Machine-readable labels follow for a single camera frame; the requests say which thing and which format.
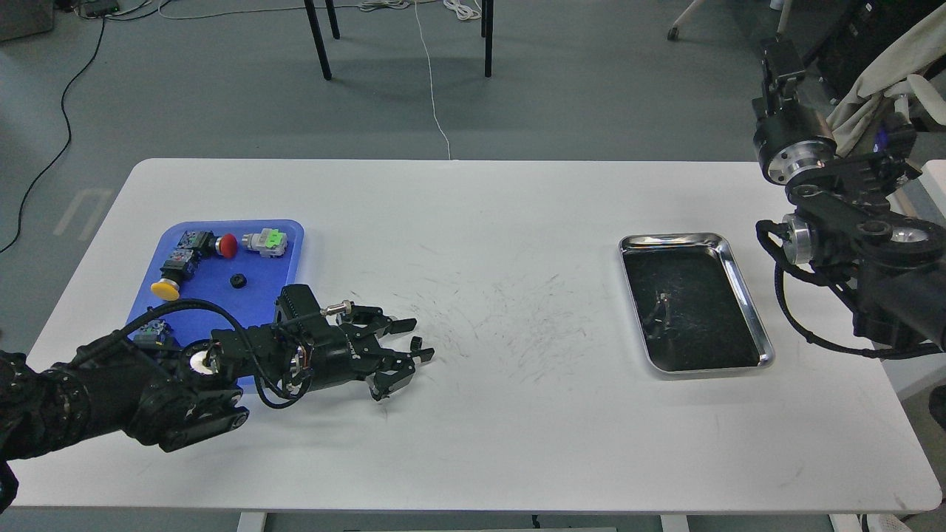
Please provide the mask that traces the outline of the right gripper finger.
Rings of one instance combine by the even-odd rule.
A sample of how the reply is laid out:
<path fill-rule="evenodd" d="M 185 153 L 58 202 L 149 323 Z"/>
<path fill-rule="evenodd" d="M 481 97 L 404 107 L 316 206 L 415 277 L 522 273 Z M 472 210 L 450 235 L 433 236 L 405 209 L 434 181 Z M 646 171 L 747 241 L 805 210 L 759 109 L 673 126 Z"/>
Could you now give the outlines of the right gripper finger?
<path fill-rule="evenodd" d="M 800 105 L 798 87 L 806 77 L 806 67 L 791 39 L 767 38 L 760 42 L 763 67 L 763 94 L 760 108 Z"/>

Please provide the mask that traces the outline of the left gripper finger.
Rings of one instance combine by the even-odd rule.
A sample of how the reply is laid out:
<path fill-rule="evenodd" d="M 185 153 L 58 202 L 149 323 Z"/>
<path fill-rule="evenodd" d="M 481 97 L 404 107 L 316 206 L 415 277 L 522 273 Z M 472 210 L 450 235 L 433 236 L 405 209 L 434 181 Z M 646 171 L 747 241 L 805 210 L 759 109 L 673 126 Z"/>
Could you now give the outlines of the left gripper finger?
<path fill-rule="evenodd" d="M 435 356 L 435 348 L 421 348 L 412 352 L 398 352 L 382 348 L 381 357 L 373 370 L 366 377 L 373 400 L 381 401 L 391 396 L 392 392 L 411 383 L 417 364 L 426 363 Z"/>
<path fill-rule="evenodd" d="M 386 335 L 411 333 L 417 326 L 415 318 L 393 318 L 386 316 L 381 307 L 353 305 L 336 317 L 336 324 L 351 339 L 364 340 L 371 335 L 382 338 Z"/>

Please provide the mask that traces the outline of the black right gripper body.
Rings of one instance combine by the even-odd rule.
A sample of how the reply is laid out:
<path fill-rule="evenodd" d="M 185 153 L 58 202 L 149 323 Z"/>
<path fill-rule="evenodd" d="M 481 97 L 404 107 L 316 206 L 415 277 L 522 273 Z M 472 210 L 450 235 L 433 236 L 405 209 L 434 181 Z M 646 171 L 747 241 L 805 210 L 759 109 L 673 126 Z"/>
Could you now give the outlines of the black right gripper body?
<path fill-rule="evenodd" d="M 771 110 L 766 98 L 752 101 L 756 117 L 753 146 L 761 175 L 770 184 L 787 185 L 794 176 L 823 168 L 837 156 L 837 142 L 825 119 L 798 100 Z"/>

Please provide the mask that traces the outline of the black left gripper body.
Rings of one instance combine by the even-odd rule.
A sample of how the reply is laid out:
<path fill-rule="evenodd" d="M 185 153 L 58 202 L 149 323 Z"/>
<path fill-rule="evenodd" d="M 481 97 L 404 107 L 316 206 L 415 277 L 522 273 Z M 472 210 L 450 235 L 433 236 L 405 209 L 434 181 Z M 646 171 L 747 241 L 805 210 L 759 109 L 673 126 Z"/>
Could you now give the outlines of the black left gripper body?
<path fill-rule="evenodd" d="M 287 285 L 275 299 L 273 322 L 211 331 L 211 369 L 228 381 L 251 377 L 257 391 L 304 396 L 348 381 L 364 381 L 381 357 L 381 338 L 352 341 L 336 317 L 349 300 L 323 307 L 310 286 Z"/>

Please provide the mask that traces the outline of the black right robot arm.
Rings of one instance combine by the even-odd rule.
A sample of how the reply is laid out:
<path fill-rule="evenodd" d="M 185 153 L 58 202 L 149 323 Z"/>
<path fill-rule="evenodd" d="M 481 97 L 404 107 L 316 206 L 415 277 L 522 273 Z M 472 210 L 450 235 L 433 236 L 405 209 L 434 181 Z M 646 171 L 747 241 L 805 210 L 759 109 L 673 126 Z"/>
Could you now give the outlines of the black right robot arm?
<path fill-rule="evenodd" d="M 824 118 L 800 102 L 806 69 L 790 40 L 761 42 L 763 94 L 753 100 L 761 174 L 783 186 L 793 213 L 760 221 L 759 243 L 776 262 L 778 306 L 810 344 L 868 359 L 944 351 L 944 228 L 892 210 L 888 198 L 919 172 L 906 97 L 884 118 L 869 154 L 842 157 Z M 827 287 L 851 311 L 854 335 L 876 349 L 840 346 L 802 327 L 788 309 L 784 276 Z"/>

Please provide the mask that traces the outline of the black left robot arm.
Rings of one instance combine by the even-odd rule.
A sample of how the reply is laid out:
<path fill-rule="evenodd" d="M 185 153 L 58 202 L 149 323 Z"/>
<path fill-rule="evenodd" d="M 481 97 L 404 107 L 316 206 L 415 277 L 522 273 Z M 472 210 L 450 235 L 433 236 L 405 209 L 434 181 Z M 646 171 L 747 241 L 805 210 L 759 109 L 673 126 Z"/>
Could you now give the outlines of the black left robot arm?
<path fill-rule="evenodd" d="M 253 378 L 272 409 L 349 381 L 365 381 L 379 401 L 435 354 L 417 336 L 406 352 L 379 343 L 413 331 L 415 319 L 348 300 L 323 307 L 307 285 L 282 287 L 274 306 L 271 323 L 251 327 L 202 299 L 150 307 L 43 372 L 3 352 L 2 508 L 19 491 L 13 460 L 112 432 L 172 452 L 237 430 L 249 417 L 240 378 Z"/>

